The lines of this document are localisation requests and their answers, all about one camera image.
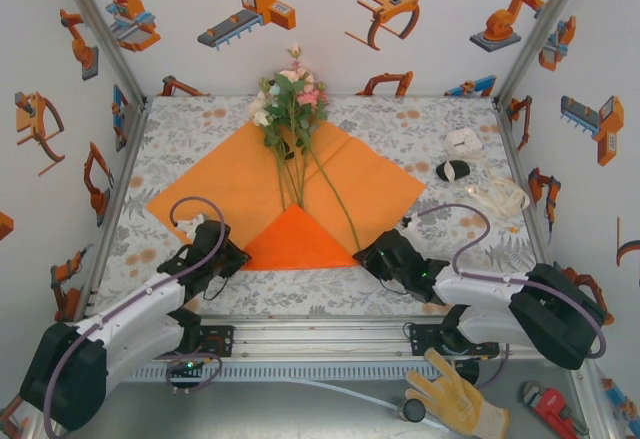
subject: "artificial flower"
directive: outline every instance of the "artificial flower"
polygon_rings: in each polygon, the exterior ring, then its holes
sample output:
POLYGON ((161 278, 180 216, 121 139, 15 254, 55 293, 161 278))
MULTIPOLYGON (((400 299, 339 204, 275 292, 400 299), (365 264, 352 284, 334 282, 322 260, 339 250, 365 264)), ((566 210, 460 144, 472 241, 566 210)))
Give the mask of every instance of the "artificial flower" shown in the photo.
POLYGON ((269 79, 267 79, 266 77, 261 78, 258 84, 260 85, 260 90, 264 92, 268 91, 269 87, 271 87, 271 85, 269 84, 269 79))
POLYGON ((300 79, 296 71, 280 71, 280 75, 286 77, 291 82, 297 82, 300 79))
POLYGON ((314 94, 314 92, 319 91, 302 93, 298 95, 298 97, 296 97, 296 101, 298 101, 298 104, 300 104, 301 106, 304 106, 305 104, 311 104, 311 107, 316 107, 318 105, 318 94, 314 94))
POLYGON ((300 79, 304 78, 305 82, 307 83, 306 86, 304 86, 304 92, 311 92, 314 89, 314 83, 316 82, 315 78, 313 77, 313 74, 309 71, 307 71, 306 69, 300 68, 298 70, 298 76, 300 77, 300 79))
POLYGON ((253 123, 256 126, 265 126, 267 127, 271 122, 270 122, 270 117, 269 117, 269 113, 267 111, 265 111, 264 109, 259 110, 258 112, 256 112, 253 116, 253 123))
POLYGON ((251 118, 253 118, 253 116, 258 111, 262 111, 265 107, 267 107, 267 98, 264 92, 261 91, 260 94, 258 94, 258 97, 256 97, 253 101, 251 101, 251 104, 249 104, 249 117, 251 118))
POLYGON ((294 59, 297 59, 302 55, 302 48, 300 46, 293 46, 291 49, 287 49, 287 51, 289 51, 289 54, 294 59))

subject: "white flower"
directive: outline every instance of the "white flower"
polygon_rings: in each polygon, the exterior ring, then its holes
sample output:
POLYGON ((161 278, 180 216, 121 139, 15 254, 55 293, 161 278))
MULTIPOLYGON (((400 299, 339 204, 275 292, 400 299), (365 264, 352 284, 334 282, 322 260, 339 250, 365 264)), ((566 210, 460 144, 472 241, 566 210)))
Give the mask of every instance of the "white flower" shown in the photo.
POLYGON ((264 95, 264 92, 260 92, 260 94, 258 94, 258 97, 256 97, 251 104, 249 104, 249 117, 253 117, 258 111, 263 110, 265 107, 267 107, 267 99, 266 96, 264 95))
POLYGON ((305 77, 304 79, 307 83, 306 86, 304 86, 304 92, 311 92, 313 91, 313 85, 316 82, 315 78, 313 77, 313 74, 309 73, 307 74, 307 77, 305 77))
POLYGON ((296 71, 280 71, 280 74, 289 79, 289 81, 291 82, 296 82, 298 79, 300 79, 300 76, 298 76, 298 73, 296 71))
POLYGON ((256 112, 253 116, 253 123, 256 126, 268 126, 269 124, 271 124, 270 119, 271 117, 269 116, 269 113, 267 111, 265 111, 264 109, 259 110, 258 112, 256 112))

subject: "small round object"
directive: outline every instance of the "small round object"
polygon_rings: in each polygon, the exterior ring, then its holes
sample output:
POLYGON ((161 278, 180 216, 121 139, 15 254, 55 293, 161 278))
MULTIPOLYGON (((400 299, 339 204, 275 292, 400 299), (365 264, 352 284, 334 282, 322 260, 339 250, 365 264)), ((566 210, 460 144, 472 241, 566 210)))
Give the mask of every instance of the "small round object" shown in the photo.
POLYGON ((407 399, 398 406, 398 416, 405 422, 422 422, 427 410, 418 399, 407 399))

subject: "yellow work glove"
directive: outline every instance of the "yellow work glove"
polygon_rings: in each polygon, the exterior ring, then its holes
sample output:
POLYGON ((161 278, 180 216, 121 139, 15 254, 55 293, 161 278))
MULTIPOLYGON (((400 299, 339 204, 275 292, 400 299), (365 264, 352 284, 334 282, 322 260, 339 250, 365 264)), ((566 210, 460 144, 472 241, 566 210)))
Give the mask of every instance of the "yellow work glove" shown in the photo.
POLYGON ((452 430, 480 439, 504 439, 509 426, 509 411, 489 404, 475 387, 462 379, 434 349, 424 358, 442 374, 429 381, 416 371, 406 379, 415 389, 407 389, 407 399, 418 399, 424 407, 452 430))

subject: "metal pole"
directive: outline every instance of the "metal pole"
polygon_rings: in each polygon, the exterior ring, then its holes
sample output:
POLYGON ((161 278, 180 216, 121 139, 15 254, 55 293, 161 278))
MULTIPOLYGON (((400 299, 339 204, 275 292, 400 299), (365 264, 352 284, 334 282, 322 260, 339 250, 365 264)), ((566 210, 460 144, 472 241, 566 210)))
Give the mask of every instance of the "metal pole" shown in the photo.
POLYGON ((142 109, 144 105, 144 94, 138 85, 133 72, 127 65, 124 57, 120 53, 120 47, 111 34, 109 26, 102 18, 98 6, 93 0, 74 0, 80 9, 85 24, 91 27, 96 40, 99 42, 102 52, 104 52, 111 62, 113 69, 122 81, 123 86, 129 93, 129 101, 136 105, 136 109, 142 109))
POLYGON ((82 294, 78 301, 78 307, 76 309, 74 322, 78 322, 84 318, 85 310, 87 309, 87 302, 93 292, 93 289, 100 285, 102 281, 102 275, 104 269, 107 266, 107 259, 109 258, 109 250, 111 249, 111 243, 113 242, 113 236, 115 235, 116 228, 118 226, 118 219, 120 219, 120 211, 124 204, 124 198, 129 188, 129 180, 131 179, 131 173, 133 172, 133 166, 136 162, 136 156, 142 143, 142 137, 144 135, 144 127, 147 123, 147 117, 149 114, 146 111, 137 111, 136 117, 133 120, 133 131, 131 137, 127 142, 126 153, 127 156, 122 166, 122 173, 118 180, 115 194, 109 201, 109 207, 107 209, 107 217, 104 223, 104 234, 102 240, 98 246, 98 253, 96 260, 93 264, 93 270, 91 271, 91 277, 89 281, 82 288, 82 294))
POLYGON ((567 1, 568 0, 548 0, 545 3, 538 21, 522 49, 522 53, 520 53, 520 56, 516 59, 516 63, 511 68, 511 71, 509 71, 509 75, 505 79, 502 89, 498 94, 498 109, 506 109, 509 105, 509 101, 511 101, 520 81, 522 81, 529 66, 535 60, 540 49, 542 49, 542 46, 549 37, 550 31, 555 28, 560 13, 567 4, 567 1))
MULTIPOLYGON (((498 125, 500 126, 502 143, 504 144, 507 160, 509 161, 511 172, 513 173, 513 180, 516 184, 522 187, 525 192, 529 193, 529 180, 527 174, 522 168, 522 163, 518 156, 518 148, 513 140, 511 124, 509 123, 505 109, 498 106, 496 113, 498 116, 498 125)), ((522 211, 522 214, 524 216, 524 222, 527 225, 527 231, 529 231, 531 248, 533 249, 533 255, 535 256, 536 261, 552 264, 549 248, 547 247, 547 243, 542 239, 543 235, 541 233, 540 224, 535 215, 535 206, 533 203, 522 211)))

